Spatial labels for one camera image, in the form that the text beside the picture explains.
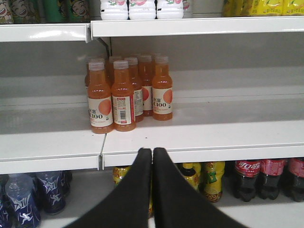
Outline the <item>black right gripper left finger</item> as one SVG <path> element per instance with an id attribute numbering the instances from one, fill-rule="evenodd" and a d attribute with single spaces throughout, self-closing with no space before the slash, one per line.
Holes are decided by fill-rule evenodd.
<path id="1" fill-rule="evenodd" d="M 99 204 L 67 228 L 147 228 L 152 151 L 140 148 L 127 174 Z"/>

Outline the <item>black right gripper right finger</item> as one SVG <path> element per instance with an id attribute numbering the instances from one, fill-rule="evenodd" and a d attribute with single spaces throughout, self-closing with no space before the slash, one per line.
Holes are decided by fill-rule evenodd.
<path id="1" fill-rule="evenodd" d="M 184 179 L 166 149 L 153 150 L 153 205 L 157 228 L 244 228 Z"/>

